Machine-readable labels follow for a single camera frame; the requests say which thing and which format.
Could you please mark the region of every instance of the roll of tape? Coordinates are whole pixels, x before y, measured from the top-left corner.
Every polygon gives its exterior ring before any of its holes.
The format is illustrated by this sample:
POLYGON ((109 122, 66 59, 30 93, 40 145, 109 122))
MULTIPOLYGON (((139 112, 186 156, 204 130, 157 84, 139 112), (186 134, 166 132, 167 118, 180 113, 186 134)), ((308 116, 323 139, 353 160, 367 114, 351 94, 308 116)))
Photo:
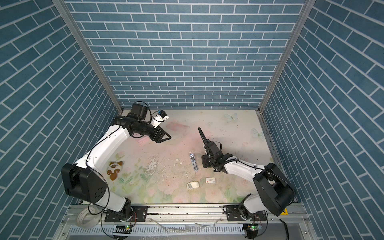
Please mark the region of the roll of tape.
MULTIPOLYGON (((89 210, 92 212, 92 213, 97 213, 97 212, 100 212, 101 210, 98 209, 97 207, 95 206, 90 206, 89 207, 89 210)), ((97 215, 92 215, 89 213, 88 211, 88 208, 84 208, 80 213, 79 215, 77 215, 77 218, 76 218, 76 226, 78 227, 81 227, 81 228, 84 228, 84 229, 90 229, 90 228, 93 228, 94 226, 96 226, 96 224, 99 222, 100 220, 100 214, 97 214, 97 215), (91 218, 89 221, 86 220, 86 217, 87 216, 92 216, 93 218, 91 218)))

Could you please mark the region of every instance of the floral tablecloth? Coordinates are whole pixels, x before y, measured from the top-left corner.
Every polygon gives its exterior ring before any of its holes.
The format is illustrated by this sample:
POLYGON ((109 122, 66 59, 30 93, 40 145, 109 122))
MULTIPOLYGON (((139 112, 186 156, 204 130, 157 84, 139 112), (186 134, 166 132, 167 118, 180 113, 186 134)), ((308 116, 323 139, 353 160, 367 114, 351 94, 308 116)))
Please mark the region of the floral tablecloth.
POLYGON ((155 143, 148 137, 129 138, 109 160, 104 177, 111 191, 132 203, 226 203, 239 202, 249 193, 257 193, 253 183, 223 172, 203 168, 203 143, 197 127, 211 141, 223 144, 223 153, 231 153, 248 162, 266 165, 272 161, 255 111, 252 110, 167 110, 169 120, 161 123, 172 139, 155 143), (193 152, 199 171, 189 157, 193 152), (115 164, 120 172, 107 175, 115 164), (207 184, 206 177, 216 178, 207 184), (199 188, 187 189, 198 181, 199 188))

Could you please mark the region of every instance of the blue brick wall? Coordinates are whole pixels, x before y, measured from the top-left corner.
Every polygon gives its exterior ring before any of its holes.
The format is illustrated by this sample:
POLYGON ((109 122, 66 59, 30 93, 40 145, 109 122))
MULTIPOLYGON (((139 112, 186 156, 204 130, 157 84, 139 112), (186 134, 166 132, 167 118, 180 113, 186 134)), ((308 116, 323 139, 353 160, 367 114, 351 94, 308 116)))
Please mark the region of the blue brick wall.
POLYGON ((317 0, 265 108, 320 239, 384 239, 383 13, 317 0))
POLYGON ((252 108, 304 0, 66 1, 125 107, 252 108))
POLYGON ((51 0, 0 2, 0 239, 50 239, 72 198, 60 169, 116 114, 51 0))

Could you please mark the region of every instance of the yellow sticker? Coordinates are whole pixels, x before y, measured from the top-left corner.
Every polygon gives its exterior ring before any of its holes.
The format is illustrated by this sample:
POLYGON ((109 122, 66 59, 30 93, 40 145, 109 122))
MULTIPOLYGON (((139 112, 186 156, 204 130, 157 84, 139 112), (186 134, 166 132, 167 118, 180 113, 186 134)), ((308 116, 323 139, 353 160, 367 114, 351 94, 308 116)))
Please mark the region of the yellow sticker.
POLYGON ((284 212, 282 212, 280 215, 288 215, 287 209, 284 209, 284 212))

